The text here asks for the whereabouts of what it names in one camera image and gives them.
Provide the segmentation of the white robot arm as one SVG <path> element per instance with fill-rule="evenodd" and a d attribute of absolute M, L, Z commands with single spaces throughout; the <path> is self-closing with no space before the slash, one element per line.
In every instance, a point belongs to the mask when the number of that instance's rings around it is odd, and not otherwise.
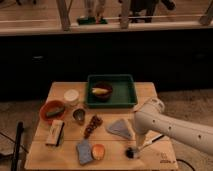
<path fill-rule="evenodd" d="M 137 147 L 144 144 L 147 132 L 153 130 L 213 155 L 213 127 L 163 115 L 164 109 L 160 99 L 150 98 L 133 114 L 132 127 Z"/>

